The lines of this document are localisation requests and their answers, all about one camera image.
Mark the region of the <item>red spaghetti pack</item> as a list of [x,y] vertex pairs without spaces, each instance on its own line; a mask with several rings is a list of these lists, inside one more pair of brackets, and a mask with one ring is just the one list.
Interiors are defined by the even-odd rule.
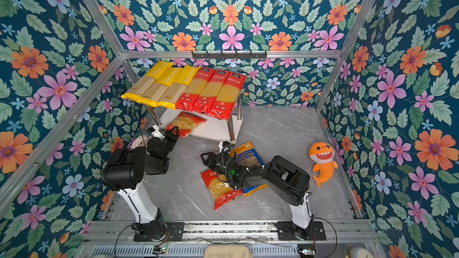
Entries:
[[229,71],[217,70],[204,87],[193,104],[193,111],[200,114],[208,114],[213,106],[224,82],[229,76]]
[[179,96],[175,108],[183,111],[193,111],[193,105],[198,99],[205,86],[215,74],[216,70],[212,68],[201,68],[196,76],[191,80],[189,86]]
[[246,75],[230,72],[207,116],[228,121],[245,80]]

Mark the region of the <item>red macaroni bag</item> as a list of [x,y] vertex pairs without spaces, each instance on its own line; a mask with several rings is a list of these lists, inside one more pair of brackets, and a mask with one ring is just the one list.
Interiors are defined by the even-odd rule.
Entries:
[[179,137],[187,137],[207,119],[188,112],[181,112],[174,120],[167,124],[166,130],[178,129]]
[[215,211],[243,194],[241,189],[235,190],[231,188],[224,175],[217,174],[217,172],[210,169],[202,172],[201,177],[215,200]]

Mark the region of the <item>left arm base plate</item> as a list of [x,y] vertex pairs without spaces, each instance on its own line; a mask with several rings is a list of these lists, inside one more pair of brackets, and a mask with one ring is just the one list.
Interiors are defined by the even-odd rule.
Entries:
[[183,222],[134,223],[135,242],[177,242],[184,234]]

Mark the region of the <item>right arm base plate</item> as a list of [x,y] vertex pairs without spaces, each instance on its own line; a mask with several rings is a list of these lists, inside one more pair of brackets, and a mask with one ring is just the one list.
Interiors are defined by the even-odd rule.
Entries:
[[325,241],[326,234],[322,222],[312,221],[306,229],[293,222],[276,222],[277,235],[280,241]]

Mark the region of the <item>blue orecchiette pasta bag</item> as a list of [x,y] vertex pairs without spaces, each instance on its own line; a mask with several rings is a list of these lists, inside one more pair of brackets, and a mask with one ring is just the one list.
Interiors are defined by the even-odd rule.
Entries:
[[[244,167],[263,166],[264,162],[255,150],[251,141],[246,142],[230,152],[230,156],[235,158],[238,165]],[[254,185],[248,188],[243,188],[243,196],[249,197],[254,192],[267,188],[267,185]]]

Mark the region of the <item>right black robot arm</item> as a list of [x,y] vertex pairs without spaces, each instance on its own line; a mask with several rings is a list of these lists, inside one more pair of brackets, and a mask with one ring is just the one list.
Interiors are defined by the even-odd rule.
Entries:
[[225,176],[224,183],[234,192],[257,185],[267,185],[271,188],[289,204],[292,214],[290,224],[283,226],[278,222],[276,227],[283,232],[294,234],[301,240],[308,238],[313,214],[308,202],[310,175],[306,171],[278,155],[265,165],[250,167],[236,163],[229,150],[218,154],[202,153],[200,156],[206,167],[217,175]]

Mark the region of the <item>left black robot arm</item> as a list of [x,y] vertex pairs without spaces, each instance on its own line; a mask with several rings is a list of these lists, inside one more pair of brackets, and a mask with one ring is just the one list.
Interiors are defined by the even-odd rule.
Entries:
[[163,215],[150,199],[143,177],[167,173],[168,156],[178,139],[178,127],[162,131],[154,125],[141,130],[129,148],[114,151],[102,171],[104,185],[118,193],[135,215],[131,225],[135,241],[160,241],[167,235]]

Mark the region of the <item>yellow spaghetti bag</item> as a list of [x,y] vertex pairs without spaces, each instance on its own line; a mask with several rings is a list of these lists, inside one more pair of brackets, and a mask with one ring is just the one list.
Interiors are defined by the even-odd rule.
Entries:
[[172,62],[157,62],[138,82],[136,82],[126,93],[121,95],[123,99],[138,101],[150,87],[173,66]]
[[182,68],[167,68],[159,79],[154,82],[143,95],[141,95],[141,97],[137,100],[137,103],[142,103],[153,108],[156,107],[159,100],[181,72]]
[[175,109],[176,102],[182,93],[188,88],[192,79],[196,76],[201,67],[185,66],[181,69],[179,75],[174,79],[172,84],[163,94],[157,105],[169,109]]

